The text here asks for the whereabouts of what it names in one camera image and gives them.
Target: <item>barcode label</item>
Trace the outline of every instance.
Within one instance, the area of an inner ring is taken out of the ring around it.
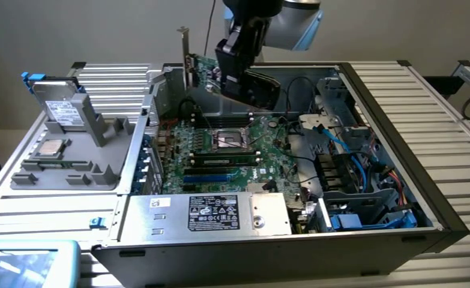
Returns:
[[[46,101],[51,114],[62,126],[83,125],[81,114],[69,101]]]

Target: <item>warning label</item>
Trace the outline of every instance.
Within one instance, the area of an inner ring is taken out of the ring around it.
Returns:
[[[190,231],[241,229],[237,195],[193,196],[189,210]]]
[[[83,125],[81,114],[69,101],[46,101],[51,114],[62,126]]]

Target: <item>screen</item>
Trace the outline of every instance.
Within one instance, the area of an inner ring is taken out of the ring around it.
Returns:
[[[2,250],[0,288],[43,287],[57,251]]]

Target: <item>white wall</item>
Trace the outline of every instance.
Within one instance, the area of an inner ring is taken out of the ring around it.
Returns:
[[[324,0],[308,52],[265,50],[269,61],[408,59],[449,73],[470,59],[470,0]],[[27,128],[39,107],[23,71],[65,75],[75,61],[179,62],[175,30],[202,53],[213,0],[0,0],[0,128]],[[224,36],[218,0],[210,52]]]

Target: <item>capacitor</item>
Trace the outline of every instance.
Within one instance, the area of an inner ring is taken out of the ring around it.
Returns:
[[[269,127],[276,128],[277,127],[277,122],[276,121],[269,121]]]

